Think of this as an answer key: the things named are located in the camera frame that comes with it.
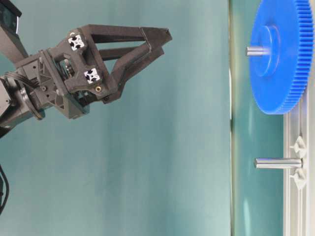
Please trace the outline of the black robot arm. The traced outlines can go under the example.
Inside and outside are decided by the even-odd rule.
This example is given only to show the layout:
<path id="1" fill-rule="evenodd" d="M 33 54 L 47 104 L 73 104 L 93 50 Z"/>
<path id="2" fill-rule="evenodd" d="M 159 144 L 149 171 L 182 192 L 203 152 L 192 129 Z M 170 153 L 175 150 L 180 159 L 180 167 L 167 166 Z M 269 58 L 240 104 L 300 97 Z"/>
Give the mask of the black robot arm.
<path id="1" fill-rule="evenodd" d="M 89 105 L 119 99 L 126 82 L 163 55 L 167 28 L 85 25 L 57 46 L 28 55 L 18 36 L 0 28 L 1 52 L 15 70 L 0 78 L 0 134 L 54 107 L 69 119 Z"/>

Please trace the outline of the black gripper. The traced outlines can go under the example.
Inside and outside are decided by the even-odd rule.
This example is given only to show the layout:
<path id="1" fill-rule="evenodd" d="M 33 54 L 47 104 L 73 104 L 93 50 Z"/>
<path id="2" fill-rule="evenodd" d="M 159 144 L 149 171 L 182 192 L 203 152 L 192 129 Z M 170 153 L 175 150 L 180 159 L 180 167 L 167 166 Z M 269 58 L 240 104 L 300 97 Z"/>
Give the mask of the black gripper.
<path id="1" fill-rule="evenodd" d="M 57 46 L 41 50 L 17 63 L 14 79 L 21 86 L 24 103 L 42 119 L 55 107 L 67 118 L 88 113 L 88 105 L 119 99 L 126 82 L 164 54 L 172 40 L 167 28 L 87 25 L 74 29 Z M 98 50 L 98 43 L 146 41 L 138 47 Z M 109 74 L 103 61 L 116 59 Z"/>

